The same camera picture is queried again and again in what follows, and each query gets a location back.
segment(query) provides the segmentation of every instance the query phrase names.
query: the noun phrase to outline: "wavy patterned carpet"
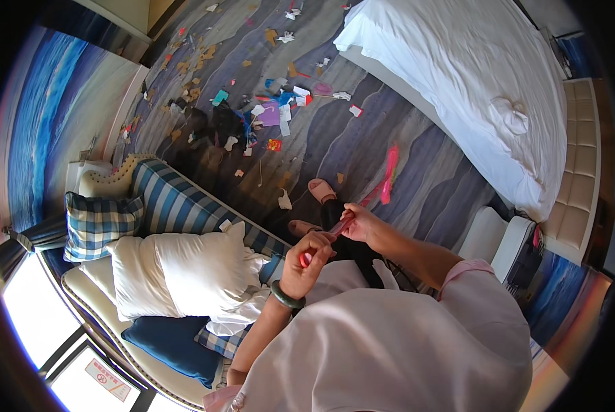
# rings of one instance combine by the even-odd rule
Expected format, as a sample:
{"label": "wavy patterned carpet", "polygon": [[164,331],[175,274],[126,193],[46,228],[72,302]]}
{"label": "wavy patterned carpet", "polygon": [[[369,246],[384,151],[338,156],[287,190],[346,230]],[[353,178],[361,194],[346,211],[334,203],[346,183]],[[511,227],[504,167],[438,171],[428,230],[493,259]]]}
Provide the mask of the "wavy patterned carpet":
{"label": "wavy patterned carpet", "polygon": [[[457,251],[474,213],[495,192],[433,122],[380,80],[337,54],[332,40],[344,25],[343,1],[231,0],[219,5],[221,11],[206,12],[213,1],[188,1],[152,46],[151,53],[158,58],[146,83],[155,93],[150,102],[141,98],[130,109],[128,122],[137,115],[141,120],[130,134],[130,144],[122,138],[118,142],[114,163],[127,153],[156,152],[248,218],[293,242],[286,230],[289,219],[318,223],[319,204],[307,191],[310,179],[321,177],[341,199],[360,201],[385,173],[387,148],[397,142],[401,154],[392,202],[386,206],[372,202],[369,207],[404,233]],[[303,7],[295,21],[284,16],[291,3]],[[187,30],[180,39],[184,27]],[[296,40],[272,47],[265,39],[266,28],[279,34],[294,32]],[[201,36],[199,45],[216,45],[213,58],[205,60],[202,69],[181,74],[176,69],[178,62],[196,65]],[[171,47],[180,40],[179,48]],[[162,70],[167,54],[171,60]],[[324,57],[331,61],[318,77],[316,63]],[[244,67],[244,60],[252,64]],[[292,61],[310,78],[290,78],[287,65]],[[243,157],[242,150],[235,148],[224,152],[222,160],[218,150],[206,145],[190,149],[190,119],[161,110],[193,78],[201,79],[202,94],[190,105],[211,118],[209,100],[221,88],[229,92],[230,106],[238,109],[244,95],[262,92],[264,80],[277,77],[307,89],[317,82],[326,83],[353,98],[351,102],[315,98],[309,106],[292,110],[290,136],[282,137],[279,127],[264,128],[257,133],[259,144],[252,157]],[[230,86],[232,79],[236,84]],[[349,113],[351,104],[364,110],[359,118]],[[181,130],[175,140],[170,137],[172,130]],[[264,142],[270,138],[282,140],[282,152],[265,149]],[[260,164],[263,184],[258,187]],[[237,169],[245,172],[244,177],[234,176]],[[280,210],[277,200],[282,195],[277,185],[286,172],[291,173],[284,184],[294,205],[291,211]],[[337,183],[337,173],[345,175],[342,184]]]}

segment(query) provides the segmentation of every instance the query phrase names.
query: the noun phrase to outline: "white bed sheet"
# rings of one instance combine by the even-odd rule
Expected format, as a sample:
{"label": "white bed sheet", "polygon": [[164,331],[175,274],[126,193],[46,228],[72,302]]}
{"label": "white bed sheet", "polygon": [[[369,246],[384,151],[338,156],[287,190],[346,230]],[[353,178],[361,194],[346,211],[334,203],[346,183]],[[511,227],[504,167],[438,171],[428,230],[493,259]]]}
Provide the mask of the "white bed sheet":
{"label": "white bed sheet", "polygon": [[[566,97],[554,55],[511,0],[364,0],[334,41],[381,62],[429,103],[488,183],[548,218],[566,160]],[[520,103],[512,134],[490,101]]]}

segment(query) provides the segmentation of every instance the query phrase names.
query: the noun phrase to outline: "navy blue pillow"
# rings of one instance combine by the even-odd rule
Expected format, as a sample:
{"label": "navy blue pillow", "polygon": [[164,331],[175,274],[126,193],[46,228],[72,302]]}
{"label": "navy blue pillow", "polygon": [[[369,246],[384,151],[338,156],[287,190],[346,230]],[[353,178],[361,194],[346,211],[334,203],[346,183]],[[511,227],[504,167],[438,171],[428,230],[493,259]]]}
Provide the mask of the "navy blue pillow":
{"label": "navy blue pillow", "polygon": [[122,331],[122,339],[211,389],[222,357],[193,340],[208,321],[209,317],[141,317]]}

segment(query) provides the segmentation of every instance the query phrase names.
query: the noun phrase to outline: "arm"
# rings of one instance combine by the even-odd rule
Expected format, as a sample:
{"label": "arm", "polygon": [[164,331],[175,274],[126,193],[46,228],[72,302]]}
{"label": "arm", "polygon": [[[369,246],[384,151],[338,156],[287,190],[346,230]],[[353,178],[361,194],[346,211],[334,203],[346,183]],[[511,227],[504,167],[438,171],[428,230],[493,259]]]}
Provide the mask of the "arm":
{"label": "arm", "polygon": [[402,235],[355,203],[345,204],[345,209],[343,218],[351,213],[356,218],[343,235],[366,242],[374,251],[400,264],[435,289],[441,289],[450,269],[463,260],[442,246]]}
{"label": "arm", "polygon": [[[325,232],[311,232],[304,236],[289,252],[284,261],[280,288],[289,297],[303,298],[314,286],[321,268],[328,261],[331,252],[331,242],[335,236]],[[308,249],[315,249],[312,261],[303,268],[299,256]],[[232,365],[227,372],[228,386],[240,385],[246,381],[246,376],[255,359],[269,345],[274,337],[287,326],[292,309],[284,306],[275,296],[271,295],[250,332],[241,342],[236,351]]]}

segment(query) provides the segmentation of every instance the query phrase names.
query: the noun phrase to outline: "pink shirt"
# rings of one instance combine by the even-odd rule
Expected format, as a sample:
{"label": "pink shirt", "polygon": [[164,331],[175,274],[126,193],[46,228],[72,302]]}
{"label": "pink shirt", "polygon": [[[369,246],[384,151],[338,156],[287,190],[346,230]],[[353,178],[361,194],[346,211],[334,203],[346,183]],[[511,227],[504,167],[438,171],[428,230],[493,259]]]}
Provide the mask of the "pink shirt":
{"label": "pink shirt", "polygon": [[514,411],[532,378],[529,339],[493,269],[463,261],[438,300],[355,288],[312,303],[243,386],[206,396],[204,406],[226,411],[238,393],[241,411]]}

